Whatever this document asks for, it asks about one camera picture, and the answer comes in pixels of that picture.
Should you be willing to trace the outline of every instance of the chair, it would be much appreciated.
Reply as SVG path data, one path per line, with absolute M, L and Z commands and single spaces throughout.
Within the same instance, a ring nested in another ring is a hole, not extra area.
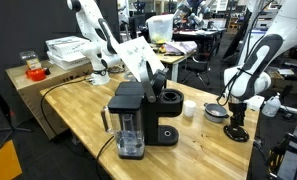
M 7 123 L 9 124 L 8 128 L 2 128 L 0 129 L 0 132 L 3 131 L 9 131 L 9 133 L 7 134 L 7 136 L 4 138 L 4 140 L 1 142 L 0 144 L 0 149 L 3 147 L 3 145 L 5 144 L 5 142 L 8 140 L 8 138 L 15 133 L 15 131 L 25 131 L 25 132 L 32 132 L 32 130 L 30 129 L 24 129 L 24 128 L 18 128 L 18 127 L 14 127 L 11 123 L 11 110 L 8 106 L 8 104 L 6 103 L 6 101 L 3 99 L 3 97 L 0 94 L 0 110 L 2 112 L 2 114 L 5 116 Z
M 216 55 L 219 46 L 220 39 L 214 37 L 214 39 L 209 43 L 199 42 L 198 44 L 198 52 L 191 59 L 186 60 L 185 66 L 182 68 L 185 70 L 189 70 L 190 72 L 184 77 L 182 83 L 185 83 L 188 80 L 189 75 L 193 72 L 196 77 L 201 81 L 204 87 L 210 84 L 210 79 L 208 72 L 211 70 L 210 62 L 211 58 Z M 203 80 L 201 77 L 202 74 L 206 74 L 207 82 Z

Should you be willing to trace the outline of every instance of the floor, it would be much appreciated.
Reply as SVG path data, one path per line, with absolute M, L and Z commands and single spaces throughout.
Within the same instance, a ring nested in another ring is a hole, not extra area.
M 204 87 L 200 81 L 191 76 L 186 85 L 219 95 L 223 89 L 222 73 L 227 64 L 223 63 L 222 56 L 228 48 L 233 35 L 224 35 L 219 53 L 212 59 L 209 76 L 210 85 Z M 187 72 L 179 72 L 179 82 Z M 266 91 L 263 95 L 268 98 L 274 91 Z M 297 95 L 287 95 L 282 103 L 297 107 Z M 264 142 L 261 147 L 265 156 L 286 132 L 292 132 L 297 126 L 297 115 L 292 121 L 283 118 L 284 112 L 279 112 L 275 118 L 265 118 L 260 114 L 257 136 Z M 6 119 L 0 112 L 0 128 L 8 127 Z M 12 136 L 23 173 L 16 179 L 111 179 L 105 171 L 97 166 L 93 158 L 85 152 L 82 145 L 73 145 L 70 132 L 60 136 L 60 139 L 49 141 L 35 119 L 24 122 L 20 127 L 32 129 L 33 132 L 16 132 Z M 0 142 L 6 133 L 0 132 Z M 267 168 L 257 148 L 253 148 L 248 172 L 248 179 L 264 179 Z

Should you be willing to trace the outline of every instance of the wall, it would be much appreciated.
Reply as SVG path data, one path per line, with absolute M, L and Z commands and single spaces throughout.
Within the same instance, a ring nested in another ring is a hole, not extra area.
M 103 10 L 106 15 L 109 2 L 111 8 L 117 9 L 112 3 L 116 1 L 105 0 Z M 117 18 L 116 11 L 109 14 L 110 21 Z M 113 27 L 118 28 L 114 34 L 119 34 L 119 27 Z M 40 59 L 47 59 L 45 41 L 69 35 L 80 36 L 75 12 L 69 10 L 66 0 L 0 0 L 0 92 L 18 121 L 27 120 L 32 115 L 5 69 L 23 64 L 19 58 L 21 51 L 34 50 Z

